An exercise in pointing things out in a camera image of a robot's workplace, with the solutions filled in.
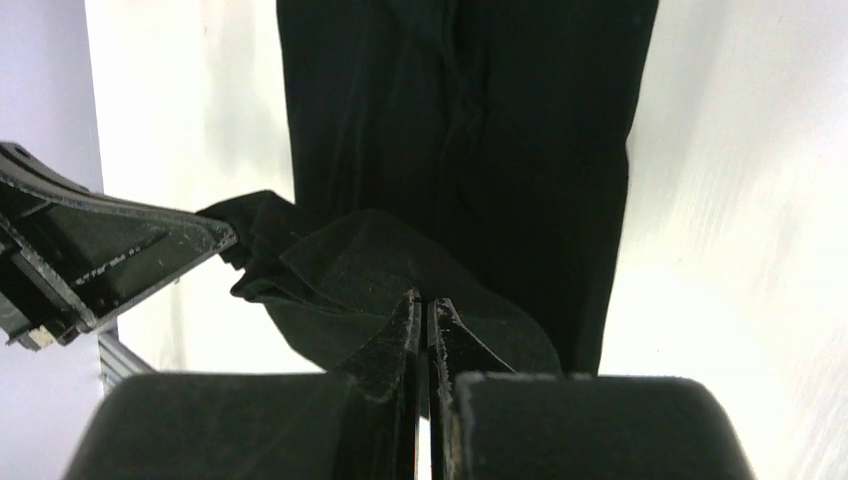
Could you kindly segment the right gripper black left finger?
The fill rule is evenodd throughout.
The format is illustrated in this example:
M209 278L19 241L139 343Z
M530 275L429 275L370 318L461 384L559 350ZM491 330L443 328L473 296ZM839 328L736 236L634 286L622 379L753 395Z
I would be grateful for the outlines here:
M336 367L350 390L335 479L415 479L420 413L420 294L405 292L387 323Z

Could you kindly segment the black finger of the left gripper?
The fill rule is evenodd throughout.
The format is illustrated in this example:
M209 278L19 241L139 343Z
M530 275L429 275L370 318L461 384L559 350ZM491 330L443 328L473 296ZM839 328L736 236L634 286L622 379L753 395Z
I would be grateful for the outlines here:
M101 328L236 244L227 223L92 192L1 145L1 329L42 350Z

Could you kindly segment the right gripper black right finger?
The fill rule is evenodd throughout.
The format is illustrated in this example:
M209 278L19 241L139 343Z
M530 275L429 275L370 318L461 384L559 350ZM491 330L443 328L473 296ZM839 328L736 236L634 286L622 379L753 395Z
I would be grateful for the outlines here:
M466 385L516 370L472 333L448 298L428 306L427 349L432 477L470 479L474 418Z

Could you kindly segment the black t shirt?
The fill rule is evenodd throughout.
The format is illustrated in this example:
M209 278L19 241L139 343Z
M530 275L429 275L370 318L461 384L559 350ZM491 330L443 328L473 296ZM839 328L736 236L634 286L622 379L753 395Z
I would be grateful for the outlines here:
M518 371L594 374L654 1L280 1L295 198L206 210L324 369L410 290Z

